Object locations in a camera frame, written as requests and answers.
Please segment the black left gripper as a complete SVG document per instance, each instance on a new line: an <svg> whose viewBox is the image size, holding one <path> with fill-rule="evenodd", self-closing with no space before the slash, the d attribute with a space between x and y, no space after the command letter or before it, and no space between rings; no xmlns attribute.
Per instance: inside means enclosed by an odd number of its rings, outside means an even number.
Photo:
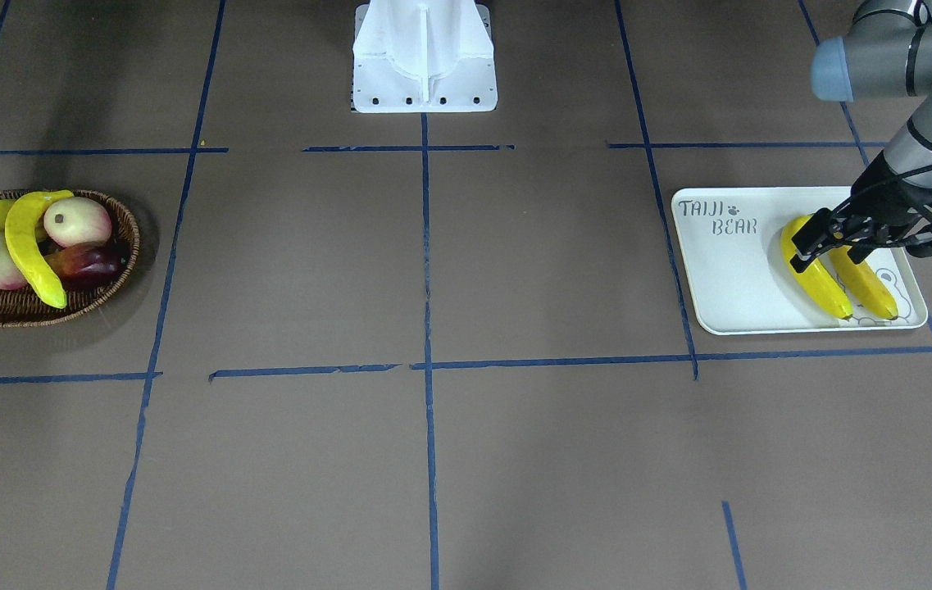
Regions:
<svg viewBox="0 0 932 590"><path fill-rule="evenodd" d="M822 254L849 247L865 261L869 247L905 247L932 257L932 165L896 172L881 154L852 185L843 212L821 208L789 239L789 265L800 274Z"/></svg>

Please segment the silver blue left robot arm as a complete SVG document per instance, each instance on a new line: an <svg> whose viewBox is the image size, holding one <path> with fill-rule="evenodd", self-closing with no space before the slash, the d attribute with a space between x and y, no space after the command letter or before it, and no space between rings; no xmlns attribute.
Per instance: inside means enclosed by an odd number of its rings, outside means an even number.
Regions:
<svg viewBox="0 0 932 590"><path fill-rule="evenodd" d="M854 262L877 249L932 257L932 1L864 1L845 36L823 41L811 66L828 102L907 96L921 105L832 209L788 239L797 272L837 249Z"/></svg>

